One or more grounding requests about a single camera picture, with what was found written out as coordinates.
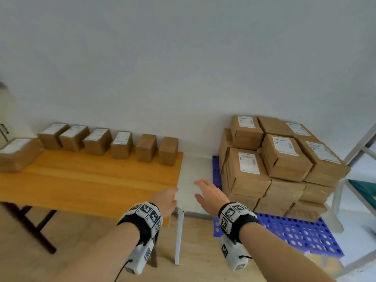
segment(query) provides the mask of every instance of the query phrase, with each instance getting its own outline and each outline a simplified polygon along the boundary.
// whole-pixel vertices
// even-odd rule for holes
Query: stack of boxes
[[[233,116],[219,161],[223,192],[255,212],[316,221],[350,168],[303,125]]]

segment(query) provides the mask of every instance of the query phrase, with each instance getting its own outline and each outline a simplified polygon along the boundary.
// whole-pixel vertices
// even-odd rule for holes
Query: white shipping label
[[[5,153],[5,154],[15,153],[21,150],[30,141],[31,141],[31,138],[16,138],[14,141],[12,141],[6,147],[0,150],[0,153]]]
[[[254,154],[239,152],[239,163],[240,171],[260,175],[256,156]]]
[[[121,145],[126,146],[128,143],[129,137],[130,137],[130,132],[118,132],[112,144],[121,144]]]
[[[65,125],[66,124],[52,124],[40,133],[43,133],[45,135],[54,135],[56,132],[58,132]]]
[[[238,123],[241,127],[250,127],[250,128],[256,128],[255,124],[253,123],[252,117],[239,117],[238,116]]]
[[[74,137],[76,134],[81,132],[86,126],[72,126],[69,130],[63,132],[61,136],[66,136],[66,137]]]
[[[313,152],[316,153],[317,157],[321,160],[330,161],[333,163],[341,164],[338,158],[330,152],[323,144],[318,144],[316,142],[306,141]]]
[[[309,132],[305,128],[302,127],[301,124],[295,124],[295,123],[286,123],[294,133],[297,135],[305,135],[305,136],[311,136]]]
[[[85,141],[97,141],[108,131],[107,128],[97,128],[90,135],[88,135],[84,140]]]
[[[295,152],[293,143],[288,137],[273,136],[273,142],[274,147],[276,148],[276,150],[278,150],[278,152],[299,156],[299,154]]]

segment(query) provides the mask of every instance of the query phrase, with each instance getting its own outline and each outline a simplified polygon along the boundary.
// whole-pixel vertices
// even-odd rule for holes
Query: door handle
[[[4,124],[0,124],[0,126],[2,126],[4,129],[5,129],[5,133],[8,135],[9,134],[9,131],[8,129],[6,128],[6,126]]]

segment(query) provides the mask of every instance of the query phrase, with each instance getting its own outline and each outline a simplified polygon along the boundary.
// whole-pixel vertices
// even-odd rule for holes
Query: black metal table leg
[[[40,232],[42,227],[48,222],[48,220],[56,212],[55,210],[50,211],[49,218],[45,221],[43,220],[43,226],[40,225],[36,227],[30,220],[24,215],[24,211],[21,211],[16,204],[1,202],[5,209],[15,218],[21,225],[29,232],[50,254],[56,252],[56,248],[45,238],[45,236]]]

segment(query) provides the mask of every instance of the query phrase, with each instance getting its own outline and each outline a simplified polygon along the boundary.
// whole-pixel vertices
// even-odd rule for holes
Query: hand
[[[177,201],[174,200],[174,197],[177,191],[177,188],[164,189],[163,191],[156,193],[154,197],[149,200],[150,203],[153,203],[158,207],[163,218],[170,217],[175,210]]]
[[[210,183],[208,180],[198,180],[194,182],[200,187],[202,197],[200,194],[195,194],[197,202],[200,203],[201,207],[209,214],[214,217],[218,217],[219,210],[221,207],[229,203],[230,201],[225,194],[222,193],[216,186]]]

